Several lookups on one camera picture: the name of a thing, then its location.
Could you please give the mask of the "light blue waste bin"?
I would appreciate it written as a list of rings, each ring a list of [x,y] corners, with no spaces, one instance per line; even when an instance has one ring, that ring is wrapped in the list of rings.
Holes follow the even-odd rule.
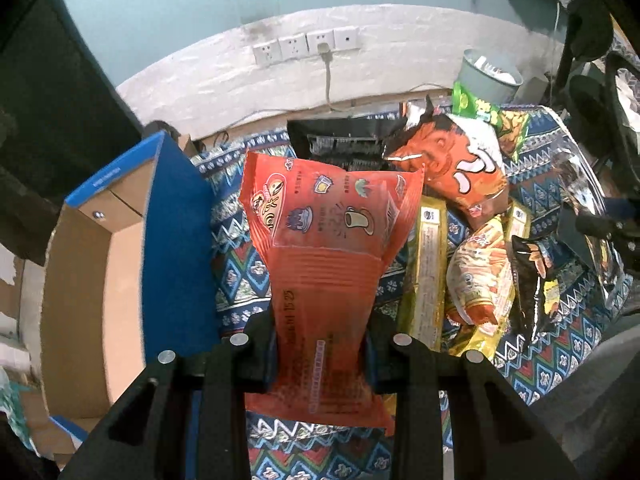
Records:
[[[508,104],[521,88],[523,76],[503,54],[466,49],[457,76],[462,87],[480,99],[494,104]]]

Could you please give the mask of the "orange octopus chip bag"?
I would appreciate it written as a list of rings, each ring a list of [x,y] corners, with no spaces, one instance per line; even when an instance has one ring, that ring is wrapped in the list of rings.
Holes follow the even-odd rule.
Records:
[[[382,157],[402,171],[422,171],[424,188],[452,203],[473,229],[509,207],[494,128],[445,113],[430,99],[422,107],[406,106],[406,122],[383,141]]]

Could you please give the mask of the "orange red snack packet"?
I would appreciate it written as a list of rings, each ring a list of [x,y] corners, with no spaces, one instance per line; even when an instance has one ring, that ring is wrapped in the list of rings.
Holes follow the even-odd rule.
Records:
[[[240,202],[269,273],[278,371],[247,408],[274,418],[392,430],[360,346],[378,282],[416,223],[421,171],[346,171],[246,155]]]

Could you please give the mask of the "black dark cabinet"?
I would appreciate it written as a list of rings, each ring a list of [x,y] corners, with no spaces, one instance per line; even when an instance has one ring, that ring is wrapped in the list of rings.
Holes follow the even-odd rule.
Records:
[[[1,243],[43,264],[64,200],[141,126],[63,0],[37,0],[1,53]]]

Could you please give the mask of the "silver foil bag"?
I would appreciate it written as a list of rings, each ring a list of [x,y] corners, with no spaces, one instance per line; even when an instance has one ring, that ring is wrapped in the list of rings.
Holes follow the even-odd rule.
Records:
[[[602,188],[581,154],[569,148],[552,148],[550,160],[572,211],[570,226],[586,243],[603,305],[617,318],[628,294],[628,284],[623,259],[614,246]]]

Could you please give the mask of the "white wall socket strip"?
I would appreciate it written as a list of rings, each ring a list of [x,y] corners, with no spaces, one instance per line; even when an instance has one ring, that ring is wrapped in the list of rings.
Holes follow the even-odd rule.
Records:
[[[296,32],[252,45],[255,63],[259,67],[359,48],[360,28],[357,26]]]

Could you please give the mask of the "blue cardboard box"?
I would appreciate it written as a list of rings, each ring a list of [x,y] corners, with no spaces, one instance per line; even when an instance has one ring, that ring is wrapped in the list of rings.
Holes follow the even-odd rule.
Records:
[[[160,352],[219,339],[209,183],[166,132],[142,140],[64,200],[47,249],[41,383],[75,440]]]

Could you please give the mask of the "orange yellow noodle snack bag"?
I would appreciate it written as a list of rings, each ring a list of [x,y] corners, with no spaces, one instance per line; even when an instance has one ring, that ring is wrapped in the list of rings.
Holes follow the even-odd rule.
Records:
[[[500,217],[488,220],[452,254],[445,315],[459,329],[449,352],[477,350],[492,359],[514,299],[511,263]]]

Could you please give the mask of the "yellow biscuit pack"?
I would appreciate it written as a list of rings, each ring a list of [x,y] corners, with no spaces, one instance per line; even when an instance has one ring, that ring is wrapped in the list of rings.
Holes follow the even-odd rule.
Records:
[[[398,330],[440,350],[447,271],[447,208],[422,196],[416,226],[408,239],[409,257],[398,309]]]
[[[504,239],[508,244],[512,237],[529,238],[532,215],[517,200],[510,200],[508,209],[502,218]]]

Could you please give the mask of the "green pea snack bag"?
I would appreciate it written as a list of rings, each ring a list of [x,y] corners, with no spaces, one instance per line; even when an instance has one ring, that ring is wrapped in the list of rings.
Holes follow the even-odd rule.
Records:
[[[500,150],[512,162],[517,162],[529,128],[529,114],[520,110],[507,110],[498,105],[478,98],[463,87],[459,81],[454,83],[451,93],[452,112],[456,115],[480,119],[494,128]]]

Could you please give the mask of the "patterned blue tablecloth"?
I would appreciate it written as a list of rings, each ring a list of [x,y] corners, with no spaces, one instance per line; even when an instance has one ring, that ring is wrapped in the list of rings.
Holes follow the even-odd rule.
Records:
[[[442,350],[478,350],[518,395],[534,403],[587,359],[623,307],[631,279],[620,274],[602,292],[585,237],[572,230],[567,187],[555,173],[552,154],[576,150],[560,118],[542,107],[509,107],[523,117],[518,154],[506,159],[511,205],[503,222],[513,245],[513,294],[509,321],[474,328],[445,304]],[[250,241],[240,204],[245,153],[291,156],[291,129],[252,134],[195,155],[193,165],[214,192],[213,274],[219,330],[242,330],[267,310],[269,274]],[[392,441],[381,430],[291,422],[248,413],[250,470],[257,479],[372,479],[390,473]]]

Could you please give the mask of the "black snack bag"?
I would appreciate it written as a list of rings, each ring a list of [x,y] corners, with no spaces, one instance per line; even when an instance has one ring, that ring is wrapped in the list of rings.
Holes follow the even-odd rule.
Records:
[[[512,237],[511,266],[516,297],[510,318],[513,329],[524,338],[525,349],[553,332],[563,319],[561,270],[567,263],[575,263],[574,252],[554,235]]]

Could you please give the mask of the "black plastic tray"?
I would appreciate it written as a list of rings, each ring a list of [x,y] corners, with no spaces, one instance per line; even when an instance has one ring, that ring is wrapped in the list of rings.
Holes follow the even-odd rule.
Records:
[[[384,143],[405,127],[407,118],[324,118],[289,120],[286,132],[297,158],[323,162],[347,171],[390,168]]]

